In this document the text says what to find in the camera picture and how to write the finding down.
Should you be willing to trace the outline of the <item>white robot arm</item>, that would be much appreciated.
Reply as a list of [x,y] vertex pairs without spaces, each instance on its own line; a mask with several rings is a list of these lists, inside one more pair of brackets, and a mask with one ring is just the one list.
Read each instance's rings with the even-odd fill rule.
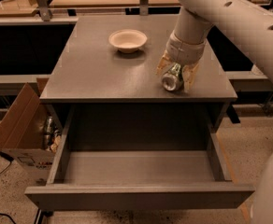
[[[190,89],[209,30],[217,27],[273,83],[273,13],[247,0],[179,0],[180,14],[157,66],[164,88]],[[273,224],[273,154],[251,206],[251,224]]]

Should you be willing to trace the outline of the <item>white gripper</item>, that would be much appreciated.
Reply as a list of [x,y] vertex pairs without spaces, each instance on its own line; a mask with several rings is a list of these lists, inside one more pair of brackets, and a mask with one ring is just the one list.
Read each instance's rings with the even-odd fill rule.
[[205,44],[205,37],[195,42],[184,41],[172,32],[166,43],[165,52],[156,67],[156,75],[161,76],[172,63],[185,65],[182,68],[182,78],[184,89],[188,91],[194,84],[199,67],[198,61],[203,56]]

